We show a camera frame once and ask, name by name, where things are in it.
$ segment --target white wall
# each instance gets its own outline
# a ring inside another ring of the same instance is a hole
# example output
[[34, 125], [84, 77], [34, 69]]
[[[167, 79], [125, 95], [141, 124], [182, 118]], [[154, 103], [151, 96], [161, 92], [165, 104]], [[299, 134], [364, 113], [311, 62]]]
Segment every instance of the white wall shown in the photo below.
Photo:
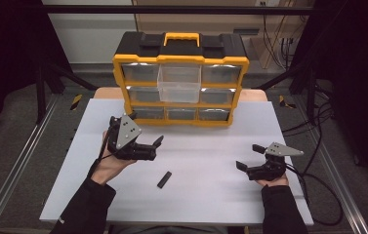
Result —
[[[132, 5], [131, 0], [42, 0], [44, 5]], [[49, 14], [70, 63], [111, 63], [134, 15]]]

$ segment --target gray floor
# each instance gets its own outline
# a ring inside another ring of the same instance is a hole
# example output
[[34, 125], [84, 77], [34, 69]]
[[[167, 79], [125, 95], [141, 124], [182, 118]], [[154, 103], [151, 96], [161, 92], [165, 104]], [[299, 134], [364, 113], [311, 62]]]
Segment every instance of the gray floor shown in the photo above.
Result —
[[[102, 76], [95, 75], [95, 78], [90, 81], [98, 86], [114, 85], [113, 80], [104, 74]], [[246, 79], [245, 85], [253, 86], [253, 83], [257, 82]], [[33, 230], [49, 230], [53, 226], [50, 223], [39, 221], [38, 217], [41, 214], [44, 201], [53, 187], [66, 150], [71, 144], [70, 139], [75, 135], [88, 99], [93, 96], [93, 92], [82, 89], [71, 82], [65, 81], [65, 84], [67, 88], [64, 94], [59, 96], [57, 109], [0, 216], [0, 229], [2, 230], [15, 228], [14, 233], [22, 233], [17, 229], [30, 229], [28, 233], [35, 233]], [[286, 101], [292, 104], [303, 98], [290, 96], [285, 88], [286, 86], [281, 84], [266, 91], [268, 99], [273, 103], [282, 130], [304, 122], [298, 108], [279, 105], [280, 95], [283, 95]], [[71, 103], [78, 94], [82, 94], [83, 97], [77, 109], [70, 110]], [[322, 102], [324, 99], [318, 97], [317, 104], [320, 105]], [[36, 111], [34, 86], [13, 92], [5, 100], [5, 108], [0, 115], [0, 188], [34, 128]], [[343, 176], [368, 226], [368, 168], [354, 165], [347, 139], [335, 120], [329, 119], [324, 122], [322, 131], [323, 143], [328, 148], [329, 154]], [[293, 159], [294, 165], [299, 171], [302, 171], [314, 149], [309, 132], [287, 136], [285, 140], [289, 146], [301, 149], [306, 153], [306, 157]], [[309, 172], [330, 184], [318, 156]], [[313, 217], [328, 222], [334, 221], [338, 216], [339, 209], [332, 195], [310, 178], [307, 179], [307, 187], [310, 199], [309, 206]], [[250, 230], [250, 233], [262, 232], [260, 226], [253, 226]], [[310, 233], [353, 233], [346, 216], [336, 226], [315, 224], [308, 230]]]

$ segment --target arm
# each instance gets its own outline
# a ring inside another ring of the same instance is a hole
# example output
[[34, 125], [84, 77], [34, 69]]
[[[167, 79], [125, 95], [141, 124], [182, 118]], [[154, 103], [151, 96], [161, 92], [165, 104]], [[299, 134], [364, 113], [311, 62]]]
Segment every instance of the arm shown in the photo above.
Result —
[[106, 183], [119, 175], [135, 160], [119, 160], [108, 156], [107, 147], [102, 160], [90, 178], [86, 178], [62, 212], [51, 234], [102, 234], [116, 191]]
[[288, 186], [287, 176], [273, 181], [257, 181], [262, 190], [265, 218], [265, 234], [307, 234], [307, 228], [297, 208], [293, 193]]

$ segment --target black sleeve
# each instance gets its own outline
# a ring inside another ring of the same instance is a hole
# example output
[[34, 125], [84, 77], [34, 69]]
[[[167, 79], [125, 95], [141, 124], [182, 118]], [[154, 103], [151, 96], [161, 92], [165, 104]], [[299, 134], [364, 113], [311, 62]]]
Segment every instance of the black sleeve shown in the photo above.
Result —
[[265, 186], [262, 190], [265, 218], [264, 234], [307, 234], [289, 186]]
[[102, 234], [116, 191], [86, 178], [50, 234]]

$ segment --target white table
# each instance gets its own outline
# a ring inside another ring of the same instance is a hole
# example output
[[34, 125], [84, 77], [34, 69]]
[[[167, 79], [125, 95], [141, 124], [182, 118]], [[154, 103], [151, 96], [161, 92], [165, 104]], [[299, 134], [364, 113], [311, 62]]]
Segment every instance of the white table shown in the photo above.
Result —
[[[97, 158], [110, 116], [123, 114], [122, 99], [90, 99], [53, 190], [40, 216], [56, 221]], [[123, 224], [249, 225], [262, 223], [261, 187], [235, 168], [265, 162], [253, 143], [285, 143], [271, 102], [240, 101], [230, 127], [140, 126], [138, 143], [165, 136], [154, 161], [139, 161], [109, 183], [117, 191], [107, 221]], [[160, 189], [166, 172], [172, 176]], [[305, 224], [312, 225], [297, 177], [290, 186]]]

